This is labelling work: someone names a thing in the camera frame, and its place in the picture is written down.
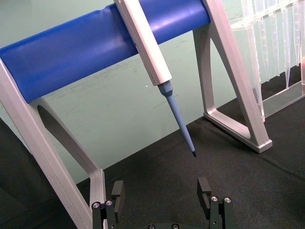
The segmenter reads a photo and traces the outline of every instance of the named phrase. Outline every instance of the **screw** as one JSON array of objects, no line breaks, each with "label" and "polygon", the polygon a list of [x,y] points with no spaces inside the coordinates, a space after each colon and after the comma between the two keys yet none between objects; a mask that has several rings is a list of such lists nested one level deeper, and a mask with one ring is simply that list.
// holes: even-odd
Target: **screw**
[{"label": "screw", "polygon": [[231,199],[228,198],[228,197],[224,198],[224,200],[225,200],[225,202],[227,202],[227,203],[230,203],[230,202],[231,202]]},{"label": "screw", "polygon": [[172,229],[179,229],[179,224],[174,223],[174,224],[172,225]]},{"label": "screw", "polygon": [[100,204],[99,203],[95,203],[95,204],[93,204],[93,207],[94,208],[98,208],[100,206]]}]

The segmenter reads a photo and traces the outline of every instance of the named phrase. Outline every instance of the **green wall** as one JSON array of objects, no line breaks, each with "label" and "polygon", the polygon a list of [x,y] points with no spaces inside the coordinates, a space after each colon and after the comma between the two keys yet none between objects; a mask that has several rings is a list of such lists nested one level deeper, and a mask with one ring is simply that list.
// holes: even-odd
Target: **green wall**
[{"label": "green wall", "polygon": [[[226,0],[230,18],[240,17],[237,0]],[[1,0],[0,47],[61,24],[111,0]],[[238,35],[243,46],[243,35]],[[173,76],[174,95],[186,123],[203,115],[192,33],[160,45]],[[235,98],[221,59],[212,45],[217,106]],[[139,56],[79,80],[44,97],[92,158],[107,168],[178,129],[165,99],[153,87]],[[19,136],[0,106],[0,117]],[[87,175],[54,143],[76,182]]]}]

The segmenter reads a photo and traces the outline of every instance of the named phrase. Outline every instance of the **blue padded bar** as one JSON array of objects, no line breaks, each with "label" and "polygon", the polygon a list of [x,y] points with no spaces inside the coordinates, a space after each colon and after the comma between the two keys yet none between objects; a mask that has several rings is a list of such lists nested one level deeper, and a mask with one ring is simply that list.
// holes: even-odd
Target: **blue padded bar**
[{"label": "blue padded bar", "polygon": [[[202,0],[140,0],[158,43],[210,22]],[[29,103],[137,50],[114,4],[0,49]]]}]

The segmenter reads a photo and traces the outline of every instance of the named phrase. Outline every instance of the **pipette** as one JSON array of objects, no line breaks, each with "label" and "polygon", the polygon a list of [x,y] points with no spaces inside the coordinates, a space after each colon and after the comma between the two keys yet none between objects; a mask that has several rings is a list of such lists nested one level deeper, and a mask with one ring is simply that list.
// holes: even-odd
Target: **pipette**
[{"label": "pipette", "polygon": [[[261,13],[265,11],[265,0],[254,0],[255,13]],[[266,26],[263,18],[260,18],[258,22],[259,34],[261,38],[262,54],[264,60],[265,73],[267,81],[269,81],[269,60],[268,60],[268,47],[266,38]]]},{"label": "pipette", "polygon": [[295,43],[295,58],[296,65],[299,66],[300,63],[300,48],[301,48],[301,38],[300,38],[300,7],[299,2],[294,2],[292,5],[293,20],[294,20],[294,43]]},{"label": "pipette", "polygon": [[161,94],[166,97],[180,130],[189,149],[196,156],[190,134],[184,124],[182,115],[173,96],[170,82],[171,73],[166,65],[150,25],[138,0],[114,0],[128,32],[139,52],[146,71],[154,86],[158,86]]},{"label": "pipette", "polygon": [[290,34],[289,34],[289,21],[288,21],[288,11],[286,8],[286,1],[283,2],[281,6],[282,18],[283,18],[283,33],[284,33],[284,56],[285,56],[285,77],[286,77],[286,88],[289,87],[290,78]]},{"label": "pipette", "polygon": [[244,20],[248,21],[246,24],[250,24],[249,28],[246,28],[248,41],[249,41],[249,48],[250,48],[250,56],[254,76],[254,94],[257,105],[262,115],[262,119],[264,121],[264,109],[263,109],[263,100],[262,100],[262,91],[261,91],[261,77],[259,72],[259,63],[258,63],[258,55],[256,49],[256,41],[255,41],[255,33],[254,33],[254,12],[252,6],[252,0],[241,0],[242,9],[243,9],[243,17]]},{"label": "pipette", "polygon": [[275,60],[275,72],[277,75],[280,75],[279,71],[279,52],[278,52],[278,35],[277,35],[277,19],[275,15],[274,6],[276,5],[277,0],[267,0],[267,8],[270,10],[269,18],[272,31],[272,50]]}]

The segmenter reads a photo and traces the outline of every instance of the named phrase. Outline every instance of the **white metal frame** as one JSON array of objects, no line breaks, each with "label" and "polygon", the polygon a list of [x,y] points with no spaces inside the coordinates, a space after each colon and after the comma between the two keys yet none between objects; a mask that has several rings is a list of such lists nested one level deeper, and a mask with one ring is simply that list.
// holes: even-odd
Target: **white metal frame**
[{"label": "white metal frame", "polygon": [[[256,152],[272,146],[250,85],[224,6],[220,0],[203,0],[211,23],[193,31],[204,117]],[[247,126],[219,112],[214,104],[210,44],[213,40],[235,90]]]},{"label": "white metal frame", "polygon": [[[105,202],[104,172],[88,156],[44,99],[27,104],[0,59],[0,99],[24,142],[78,229],[92,229],[91,204]],[[90,178],[88,206],[49,136],[52,133]]]}]

